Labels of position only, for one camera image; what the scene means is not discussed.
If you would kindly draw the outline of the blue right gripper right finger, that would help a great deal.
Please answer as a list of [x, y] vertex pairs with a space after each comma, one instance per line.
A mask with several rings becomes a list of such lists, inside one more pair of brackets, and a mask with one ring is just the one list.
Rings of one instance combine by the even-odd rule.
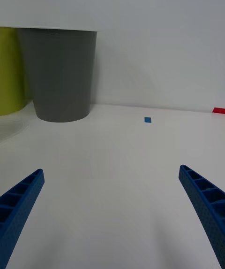
[[225, 192], [181, 165], [179, 180], [206, 232], [221, 268], [225, 268]]

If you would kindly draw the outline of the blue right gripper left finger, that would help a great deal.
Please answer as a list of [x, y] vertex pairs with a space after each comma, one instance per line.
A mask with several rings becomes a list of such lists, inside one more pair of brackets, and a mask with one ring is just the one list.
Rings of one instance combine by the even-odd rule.
[[44, 183], [38, 169], [0, 197], [0, 268], [6, 268]]

